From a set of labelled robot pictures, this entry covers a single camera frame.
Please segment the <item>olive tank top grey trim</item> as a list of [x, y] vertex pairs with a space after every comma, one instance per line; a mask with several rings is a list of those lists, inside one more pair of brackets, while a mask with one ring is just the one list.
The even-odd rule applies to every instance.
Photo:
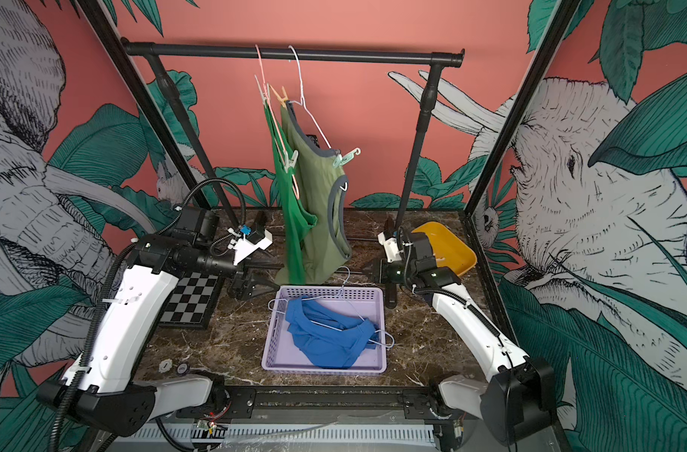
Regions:
[[307, 136], [296, 118], [295, 104], [287, 102], [281, 108], [281, 128], [294, 151], [296, 200], [302, 213], [314, 217], [315, 222], [299, 241], [302, 251], [303, 284], [322, 284], [351, 257], [352, 248], [344, 229], [345, 196], [348, 178], [335, 160], [339, 150], [325, 149]]

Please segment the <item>light blue wire hanger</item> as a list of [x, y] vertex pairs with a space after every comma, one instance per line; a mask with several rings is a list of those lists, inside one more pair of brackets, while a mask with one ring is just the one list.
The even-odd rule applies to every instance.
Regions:
[[375, 286], [352, 286], [349, 284], [351, 270], [345, 267], [347, 276], [337, 286], [281, 286], [268, 309], [271, 318], [268, 323], [266, 348], [272, 348], [278, 340], [279, 331], [285, 322], [287, 303], [292, 299], [314, 301], [328, 310], [344, 316], [368, 319], [375, 326], [376, 338], [370, 339], [377, 351], [386, 354], [394, 345], [394, 337], [386, 331], [383, 292]]

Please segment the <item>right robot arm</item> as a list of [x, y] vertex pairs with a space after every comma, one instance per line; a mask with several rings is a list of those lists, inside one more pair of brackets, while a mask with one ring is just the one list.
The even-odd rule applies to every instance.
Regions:
[[431, 306], [469, 348], [486, 378], [442, 380], [443, 403], [483, 420], [503, 446], [516, 446], [550, 427], [556, 420], [554, 369], [511, 341], [470, 295], [461, 278], [476, 266], [475, 252], [437, 222], [385, 231], [377, 241], [384, 255], [367, 267], [370, 279], [390, 290], [406, 288]]

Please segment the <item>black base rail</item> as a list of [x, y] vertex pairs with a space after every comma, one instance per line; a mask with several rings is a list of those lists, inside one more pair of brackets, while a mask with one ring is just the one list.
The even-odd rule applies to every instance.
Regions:
[[402, 410], [409, 419], [454, 419], [471, 414], [485, 421], [519, 425], [542, 421], [550, 425], [546, 410], [554, 401], [543, 402], [518, 380], [496, 382], [480, 395], [454, 382], [443, 387], [394, 386], [213, 386], [202, 404], [187, 405], [175, 412], [181, 417], [225, 419], [250, 418], [257, 409]]

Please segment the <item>blue tank top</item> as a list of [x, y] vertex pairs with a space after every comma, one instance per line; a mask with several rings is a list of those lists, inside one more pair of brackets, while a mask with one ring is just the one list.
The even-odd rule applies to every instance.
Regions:
[[344, 316], [317, 301], [292, 299], [285, 320], [295, 346], [317, 367], [348, 369], [364, 350], [379, 345], [379, 327], [371, 320]]

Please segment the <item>yellow plastic bowl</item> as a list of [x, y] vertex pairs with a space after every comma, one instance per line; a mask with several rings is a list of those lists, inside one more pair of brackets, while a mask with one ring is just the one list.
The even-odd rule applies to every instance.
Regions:
[[475, 252], [442, 223], [427, 222], [413, 233], [427, 236], [438, 267], [449, 267], [456, 276], [462, 277], [476, 266]]

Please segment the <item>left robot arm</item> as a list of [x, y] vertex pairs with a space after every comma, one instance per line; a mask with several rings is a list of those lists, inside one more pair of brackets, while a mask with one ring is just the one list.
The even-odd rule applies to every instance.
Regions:
[[189, 408], [224, 403], [221, 384], [188, 374], [162, 382], [135, 383], [136, 365], [153, 333], [166, 299], [189, 272], [236, 279], [245, 274], [257, 250], [273, 237], [260, 212], [247, 223], [246, 212], [226, 237], [217, 237], [213, 209], [191, 199], [205, 186], [236, 189], [225, 178], [205, 179], [185, 196], [174, 220], [127, 246], [114, 260], [96, 302], [83, 351], [57, 382], [44, 382], [37, 400], [55, 412], [48, 450], [57, 451], [70, 419], [112, 438], [129, 437], [148, 421]]

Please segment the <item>lavender plastic basket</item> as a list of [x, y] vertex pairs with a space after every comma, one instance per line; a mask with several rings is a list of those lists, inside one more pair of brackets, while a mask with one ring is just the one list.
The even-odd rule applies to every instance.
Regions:
[[295, 346], [293, 337], [288, 333], [289, 323], [285, 320], [279, 331], [278, 340], [272, 348], [264, 348], [263, 369], [271, 372], [310, 375], [336, 376], [377, 376], [387, 368], [387, 353], [364, 350], [353, 367], [348, 369], [327, 369], [313, 365]]

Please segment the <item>green tank top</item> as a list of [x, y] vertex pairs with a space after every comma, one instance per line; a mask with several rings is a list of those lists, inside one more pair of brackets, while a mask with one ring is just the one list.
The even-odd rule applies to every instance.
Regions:
[[282, 124], [276, 119], [272, 105], [264, 105], [266, 124], [271, 136], [272, 154], [275, 166], [275, 185], [279, 207], [281, 207], [285, 234], [284, 268], [277, 275], [279, 284], [306, 284], [307, 273], [304, 265], [303, 241], [317, 224], [317, 217], [310, 214], [302, 205], [296, 168], [286, 173], [283, 170], [283, 152], [296, 150], [283, 131]]

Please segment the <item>grey clothespin on green top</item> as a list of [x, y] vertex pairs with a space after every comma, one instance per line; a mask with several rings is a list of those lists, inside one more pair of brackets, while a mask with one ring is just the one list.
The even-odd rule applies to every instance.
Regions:
[[288, 173], [291, 169], [296, 167], [296, 162], [298, 161], [298, 150], [289, 153], [288, 151], [283, 152], [283, 170]]

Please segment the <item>checkerboard calibration plate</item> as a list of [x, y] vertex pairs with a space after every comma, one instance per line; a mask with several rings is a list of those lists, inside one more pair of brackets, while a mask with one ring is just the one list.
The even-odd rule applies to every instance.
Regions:
[[158, 326], [206, 330], [222, 288], [221, 277], [187, 272], [166, 299]]

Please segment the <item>black clothes rack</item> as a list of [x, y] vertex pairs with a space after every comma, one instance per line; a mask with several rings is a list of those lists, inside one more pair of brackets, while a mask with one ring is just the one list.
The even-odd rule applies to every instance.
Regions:
[[263, 58], [264, 60], [296, 60], [296, 61], [325, 61], [347, 62], [360, 64], [402, 64], [402, 65], [428, 65], [429, 79], [423, 90], [423, 99], [420, 101], [419, 114], [416, 124], [416, 133], [412, 145], [411, 156], [405, 176], [405, 183], [401, 193], [394, 229], [403, 225], [403, 220], [409, 206], [409, 197], [415, 180], [417, 169], [426, 133], [433, 116], [433, 110], [438, 98], [438, 86], [441, 74], [446, 68], [459, 68], [464, 60], [465, 51], [457, 53], [406, 53], [394, 51], [364, 51], [364, 50], [330, 50], [330, 49], [301, 49], [292, 47], [260, 48], [227, 45], [195, 45], [195, 44], [164, 44], [147, 43], [147, 41], [129, 41], [121, 39], [122, 49], [129, 57], [142, 57], [147, 60], [153, 70], [155, 80], [158, 82], [161, 92], [168, 100], [176, 119], [181, 124], [186, 137], [188, 137], [193, 149], [202, 163], [204, 174], [213, 177], [213, 170], [200, 139], [195, 134], [179, 92], [174, 88], [168, 72], [161, 60], [162, 56], [193, 57], [193, 58]]

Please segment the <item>wooden clothespin on olive top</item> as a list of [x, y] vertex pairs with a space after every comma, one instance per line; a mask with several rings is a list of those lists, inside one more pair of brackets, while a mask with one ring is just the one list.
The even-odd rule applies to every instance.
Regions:
[[274, 94], [276, 100], [281, 104], [282, 107], [287, 107], [289, 103], [289, 97], [285, 88], [282, 88], [281, 92], [277, 92], [273, 86], [268, 85], [268, 90]]

